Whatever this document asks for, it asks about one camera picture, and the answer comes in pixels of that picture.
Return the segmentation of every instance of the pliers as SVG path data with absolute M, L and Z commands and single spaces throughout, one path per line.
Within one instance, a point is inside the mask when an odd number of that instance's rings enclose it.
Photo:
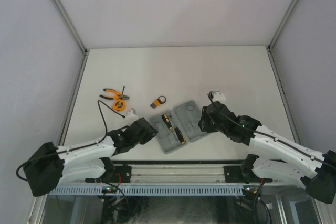
M 114 89 L 103 89 L 103 91 L 113 93 L 114 95 L 101 94 L 100 97 L 107 99 L 107 100 L 115 100 L 115 102 L 112 105 L 112 108 L 116 111 L 123 111 L 126 107 L 126 104 L 123 100 L 130 99 L 128 95 L 123 94 L 124 90 L 125 90 L 125 86 L 122 88 L 122 92 L 119 92 Z

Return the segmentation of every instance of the white wall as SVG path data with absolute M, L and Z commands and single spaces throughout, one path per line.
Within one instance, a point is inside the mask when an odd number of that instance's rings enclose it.
M 0 222 L 33 199 L 16 168 L 59 136 L 81 53 L 50 0 L 0 0 Z
M 275 58 L 303 142 L 336 151 L 336 0 L 301 0 Z
M 291 0 L 61 0 L 88 48 L 267 45 Z

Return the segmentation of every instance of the white table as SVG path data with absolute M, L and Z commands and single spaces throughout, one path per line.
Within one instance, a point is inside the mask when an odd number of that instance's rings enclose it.
M 90 50 L 65 145 L 103 136 L 97 100 L 103 88 L 121 91 L 123 85 L 124 94 L 130 96 L 127 109 L 134 108 L 146 119 L 188 100 L 200 108 L 209 105 L 207 93 L 221 90 L 236 115 L 252 116 L 292 140 L 264 46 L 115 48 Z M 166 104 L 152 109 L 150 104 L 160 95 L 167 97 Z M 124 126 L 123 119 L 107 108 L 103 113 L 109 131 Z M 251 152 L 247 146 L 214 133 L 171 154 L 164 154 L 154 138 L 112 159 L 227 160 L 244 159 Z

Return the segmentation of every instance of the tool case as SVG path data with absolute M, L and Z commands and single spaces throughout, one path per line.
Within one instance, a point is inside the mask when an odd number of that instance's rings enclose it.
M 169 118 L 172 128 L 169 129 L 164 121 L 163 115 Z M 169 154 L 187 143 L 195 142 L 208 133 L 202 132 L 198 127 L 201 119 L 201 110 L 194 101 L 188 101 L 175 107 L 173 110 L 166 111 L 160 115 L 150 118 L 151 125 L 158 130 L 157 139 L 165 154 Z M 186 143 L 182 144 L 178 138 L 175 128 L 178 127 L 183 134 Z

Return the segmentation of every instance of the perforated metal strip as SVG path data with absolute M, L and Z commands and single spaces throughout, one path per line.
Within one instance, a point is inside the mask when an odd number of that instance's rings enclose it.
M 109 186 L 102 185 L 68 185 L 55 188 L 51 195 L 103 195 L 103 190 Z M 127 196 L 233 196 L 242 195 L 241 185 L 121 185 L 119 187 Z

